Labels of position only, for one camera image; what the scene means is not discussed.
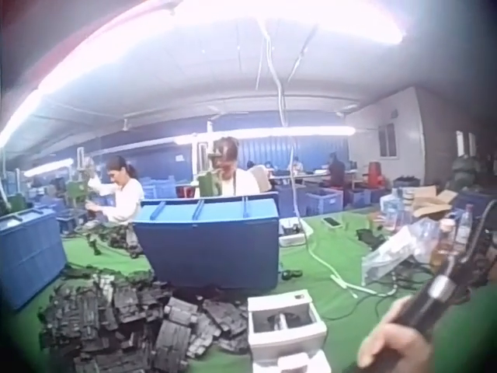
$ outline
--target plastic bag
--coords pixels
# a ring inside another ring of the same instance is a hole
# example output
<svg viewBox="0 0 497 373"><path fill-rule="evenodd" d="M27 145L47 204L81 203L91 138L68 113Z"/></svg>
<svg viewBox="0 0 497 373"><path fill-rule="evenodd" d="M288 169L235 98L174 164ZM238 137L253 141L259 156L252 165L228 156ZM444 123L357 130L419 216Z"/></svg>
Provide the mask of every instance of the plastic bag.
<svg viewBox="0 0 497 373"><path fill-rule="evenodd" d="M410 256L420 263L428 263L438 236L439 225L429 218L402 227L378 250L363 257L363 286L378 281Z"/></svg>
<svg viewBox="0 0 497 373"><path fill-rule="evenodd" d="M414 254L415 237L402 227L383 245L362 259L362 285L378 281Z"/></svg>
<svg viewBox="0 0 497 373"><path fill-rule="evenodd" d="M423 218L410 225L409 231L414 238L412 255L420 263L429 263L440 235L440 224L432 219Z"/></svg>

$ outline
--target plastic bottle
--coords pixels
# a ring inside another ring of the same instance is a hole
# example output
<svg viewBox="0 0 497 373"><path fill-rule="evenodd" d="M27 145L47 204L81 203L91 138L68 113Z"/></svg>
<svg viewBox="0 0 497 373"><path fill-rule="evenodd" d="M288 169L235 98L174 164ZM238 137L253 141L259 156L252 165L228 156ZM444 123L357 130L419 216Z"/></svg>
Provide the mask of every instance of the plastic bottle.
<svg viewBox="0 0 497 373"><path fill-rule="evenodd" d="M398 225L399 214L402 211L399 189L392 189L391 197L385 202L384 228L388 231L395 231Z"/></svg>
<svg viewBox="0 0 497 373"><path fill-rule="evenodd" d="M405 225L410 225L413 223L412 216L412 204L414 203L414 192L410 189L404 189L402 191L402 203L399 204L399 208L402 210L398 216L398 228L401 228Z"/></svg>
<svg viewBox="0 0 497 373"><path fill-rule="evenodd" d="M473 226L473 205L467 204L466 211L462 214L457 228L455 243L459 251L465 251L471 227Z"/></svg>
<svg viewBox="0 0 497 373"><path fill-rule="evenodd" d="M437 272L445 258L454 254L454 231L456 222L453 219L440 220L440 236L432 251L429 265L433 272Z"/></svg>

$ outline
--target green workbench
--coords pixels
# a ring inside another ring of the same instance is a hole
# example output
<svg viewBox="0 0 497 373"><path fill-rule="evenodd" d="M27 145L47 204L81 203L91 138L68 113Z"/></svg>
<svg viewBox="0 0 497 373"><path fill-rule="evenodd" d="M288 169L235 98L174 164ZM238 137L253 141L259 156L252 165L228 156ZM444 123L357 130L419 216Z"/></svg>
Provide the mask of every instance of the green workbench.
<svg viewBox="0 0 497 373"><path fill-rule="evenodd" d="M346 281L359 284L360 258L367 252L367 248L356 240L355 231L358 228L366 228L366 217L362 214L344 213L340 218L345 228L333 230L328 229L321 218L306 219L314 229L308 248L325 262L333 265ZM82 239L68 240L64 245L69 262L81 266L91 264L124 273L149 268L145 258L132 260L124 252L115 249L105 250L101 256L93 256L91 249ZM354 309L357 300L330 280L329 270L314 260L305 247L284 249L281 252L281 259L286 269L303 270L304 276L282 282L275 292L308 289L323 319L337 319ZM39 307L47 304L52 288L53 285L33 299L21 312L14 315L9 323L19 348L22 348L26 358L36 365L37 371L44 371L46 358L39 348L40 324L36 312ZM391 302L392 299L386 299L378 304L378 298L368 298L361 302L350 316L337 321L326 321L328 339L324 350L334 372L340 372L354 360L360 342L378 321L377 313L380 315L385 313ZM434 333L433 371L467 372L473 370L474 359L478 358L482 347L494 346L497 350L495 337L490 335L491 330L497 329L496 309L495 284L476 291L471 302L454 306L436 327ZM250 372L249 356L224 354L213 347L202 361L192 363L190 371L193 373Z"/></svg>

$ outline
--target hand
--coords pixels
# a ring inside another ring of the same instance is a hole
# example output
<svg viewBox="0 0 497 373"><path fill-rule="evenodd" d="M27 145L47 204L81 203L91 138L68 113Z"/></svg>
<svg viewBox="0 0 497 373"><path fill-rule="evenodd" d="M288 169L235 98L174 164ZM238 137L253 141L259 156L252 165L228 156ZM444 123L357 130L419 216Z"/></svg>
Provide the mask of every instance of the hand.
<svg viewBox="0 0 497 373"><path fill-rule="evenodd" d="M395 371L402 373L426 373L432 348L415 329L391 323L411 297L398 299L359 349L357 364L365 368L373 363L375 356L385 347L401 355Z"/></svg>
<svg viewBox="0 0 497 373"><path fill-rule="evenodd" d="M93 211L93 212L100 212L102 210L102 208L98 204L95 204L95 203L91 202L90 200L86 202L85 208L86 208L86 210Z"/></svg>

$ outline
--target white shirt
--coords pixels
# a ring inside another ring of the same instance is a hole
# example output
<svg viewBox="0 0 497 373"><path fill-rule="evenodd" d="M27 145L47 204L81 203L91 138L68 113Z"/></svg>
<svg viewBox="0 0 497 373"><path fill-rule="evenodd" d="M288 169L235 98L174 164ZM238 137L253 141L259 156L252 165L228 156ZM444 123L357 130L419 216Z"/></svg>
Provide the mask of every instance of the white shirt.
<svg viewBox="0 0 497 373"><path fill-rule="evenodd" d="M222 197L233 197L233 196L251 196L253 194L259 194L260 189L255 180L255 177L244 169L237 169L236 171L236 190L235 182L233 179L222 180L221 181L221 196ZM200 198L200 189L196 188L195 198Z"/></svg>
<svg viewBox="0 0 497 373"><path fill-rule="evenodd" d="M102 184L98 176L88 181L88 187L100 194L116 196L115 207L102 207L102 213L112 223L128 224L138 215L141 209L141 201L144 199L144 191L136 179L130 179L128 183L120 187L117 184Z"/></svg>

